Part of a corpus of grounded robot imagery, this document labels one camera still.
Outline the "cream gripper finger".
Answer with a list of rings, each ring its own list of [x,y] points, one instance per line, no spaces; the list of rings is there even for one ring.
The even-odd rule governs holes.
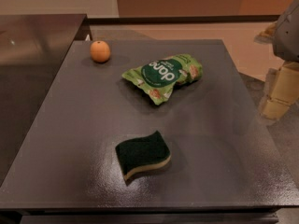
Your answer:
[[[259,112],[266,119],[281,119],[299,99],[299,62],[285,62],[266,75]]]

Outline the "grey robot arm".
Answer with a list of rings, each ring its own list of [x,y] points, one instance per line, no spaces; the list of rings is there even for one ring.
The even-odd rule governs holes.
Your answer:
[[[299,0],[293,0],[254,41],[272,44],[274,55],[284,61],[278,70],[268,71],[259,104],[263,117],[278,120],[299,99]]]

